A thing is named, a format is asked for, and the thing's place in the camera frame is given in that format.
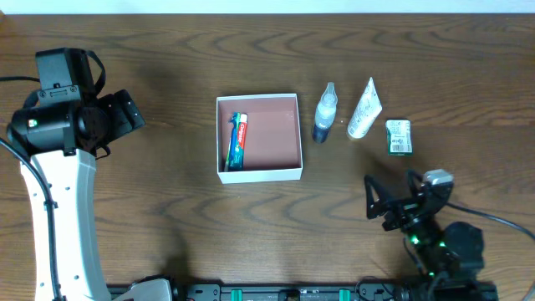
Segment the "green and white small packet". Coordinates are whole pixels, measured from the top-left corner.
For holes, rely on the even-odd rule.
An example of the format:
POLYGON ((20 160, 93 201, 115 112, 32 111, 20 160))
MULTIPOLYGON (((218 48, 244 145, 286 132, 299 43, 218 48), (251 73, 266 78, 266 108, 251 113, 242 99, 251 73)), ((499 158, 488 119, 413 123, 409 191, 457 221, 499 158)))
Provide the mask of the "green and white small packet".
POLYGON ((413 154, 410 126, 409 120, 387 120, 385 122, 390 156, 411 156, 413 154))

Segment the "white cream tube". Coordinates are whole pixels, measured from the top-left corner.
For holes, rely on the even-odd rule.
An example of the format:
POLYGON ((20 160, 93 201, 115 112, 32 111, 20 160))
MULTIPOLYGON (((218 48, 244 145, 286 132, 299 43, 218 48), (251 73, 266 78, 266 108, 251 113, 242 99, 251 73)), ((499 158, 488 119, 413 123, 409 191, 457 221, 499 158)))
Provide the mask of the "white cream tube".
POLYGON ((349 121, 348 137, 352 140, 364 138, 381 111, 382 104, 375 88, 375 82, 370 77, 349 121))

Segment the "white box with pink interior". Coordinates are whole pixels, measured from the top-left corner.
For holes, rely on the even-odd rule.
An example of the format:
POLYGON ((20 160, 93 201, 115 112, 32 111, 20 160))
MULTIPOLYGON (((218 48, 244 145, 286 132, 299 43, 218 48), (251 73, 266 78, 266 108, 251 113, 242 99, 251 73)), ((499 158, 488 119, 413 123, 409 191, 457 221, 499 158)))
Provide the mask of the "white box with pink interior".
POLYGON ((296 94, 220 96, 216 101, 217 175, 223 184, 298 181, 303 173, 296 94), (235 112, 248 116, 244 168, 225 171, 235 112))

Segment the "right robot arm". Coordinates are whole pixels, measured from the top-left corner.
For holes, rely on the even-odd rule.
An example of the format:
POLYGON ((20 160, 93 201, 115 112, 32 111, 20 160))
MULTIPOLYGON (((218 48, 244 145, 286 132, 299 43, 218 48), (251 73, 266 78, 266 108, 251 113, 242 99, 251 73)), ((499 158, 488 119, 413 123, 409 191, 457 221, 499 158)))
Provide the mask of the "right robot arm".
POLYGON ((393 287, 393 300, 497 300, 493 283, 479 282, 484 268, 482 230, 467 222, 446 228, 436 221, 449 201, 454 177, 442 169, 421 175, 407 172, 410 196, 394 198, 372 176, 364 177, 366 216, 383 217, 385 231, 399 229, 414 248, 412 256, 420 270, 418 280, 393 287))

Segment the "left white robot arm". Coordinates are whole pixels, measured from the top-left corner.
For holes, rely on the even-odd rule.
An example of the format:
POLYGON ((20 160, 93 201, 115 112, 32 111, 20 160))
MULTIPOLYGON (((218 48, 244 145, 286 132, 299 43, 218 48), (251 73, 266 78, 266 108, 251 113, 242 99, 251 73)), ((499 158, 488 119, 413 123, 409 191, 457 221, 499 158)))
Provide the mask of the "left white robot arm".
POLYGON ((99 260, 96 151, 144 123, 124 89, 90 101, 44 102, 13 114, 8 138, 22 158, 32 208, 37 300, 173 298, 168 278, 149 278, 111 293, 99 260))

